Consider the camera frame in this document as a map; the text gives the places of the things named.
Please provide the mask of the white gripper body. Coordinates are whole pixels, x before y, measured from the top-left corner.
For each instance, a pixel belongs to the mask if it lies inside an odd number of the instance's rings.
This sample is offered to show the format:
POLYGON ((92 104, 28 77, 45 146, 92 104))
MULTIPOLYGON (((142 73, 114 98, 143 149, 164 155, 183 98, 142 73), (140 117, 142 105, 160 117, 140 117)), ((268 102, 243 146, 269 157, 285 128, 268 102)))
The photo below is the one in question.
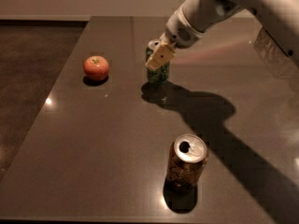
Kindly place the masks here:
POLYGON ((173 48, 187 49, 193 46, 203 36, 187 21, 182 7, 178 8, 165 25, 160 40, 173 48))

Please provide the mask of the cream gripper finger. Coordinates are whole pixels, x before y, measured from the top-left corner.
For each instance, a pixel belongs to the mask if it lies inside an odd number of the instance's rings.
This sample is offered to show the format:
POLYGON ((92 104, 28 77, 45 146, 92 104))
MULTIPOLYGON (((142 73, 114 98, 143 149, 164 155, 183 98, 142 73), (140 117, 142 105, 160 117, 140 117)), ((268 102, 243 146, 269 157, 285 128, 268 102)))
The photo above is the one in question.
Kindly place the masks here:
POLYGON ((155 71, 175 57, 173 44, 163 41, 150 41, 148 47, 152 50, 152 54, 146 61, 146 67, 149 70, 155 71))

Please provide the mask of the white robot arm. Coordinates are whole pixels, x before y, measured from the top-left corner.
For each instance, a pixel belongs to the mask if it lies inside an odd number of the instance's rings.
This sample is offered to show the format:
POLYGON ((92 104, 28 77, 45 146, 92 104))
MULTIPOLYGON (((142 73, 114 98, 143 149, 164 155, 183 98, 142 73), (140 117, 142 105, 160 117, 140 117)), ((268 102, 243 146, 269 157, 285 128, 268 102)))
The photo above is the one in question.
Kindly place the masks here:
POLYGON ((146 62, 155 71, 170 62, 176 49, 193 46, 213 25, 247 10, 284 55, 299 60, 299 0, 186 0, 169 18, 146 62))

